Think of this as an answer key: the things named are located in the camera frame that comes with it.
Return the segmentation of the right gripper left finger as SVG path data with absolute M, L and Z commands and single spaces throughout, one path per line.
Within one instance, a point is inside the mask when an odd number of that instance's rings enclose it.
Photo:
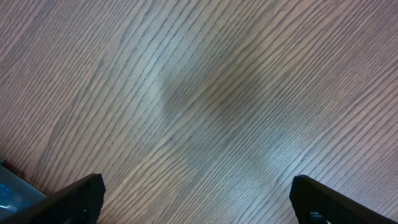
M 106 188 L 101 174 L 90 174 L 35 205 L 12 214 L 1 224 L 96 224 Z

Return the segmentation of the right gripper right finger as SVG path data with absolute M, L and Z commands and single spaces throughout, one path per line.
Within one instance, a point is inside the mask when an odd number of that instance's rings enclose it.
M 307 175 L 293 178 L 289 199 L 300 224 L 397 224 Z

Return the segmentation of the clear plastic storage bin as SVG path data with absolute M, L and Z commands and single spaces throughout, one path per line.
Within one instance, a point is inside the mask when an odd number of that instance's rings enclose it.
M 1 159 L 1 221 L 45 198 L 45 194 L 7 169 Z

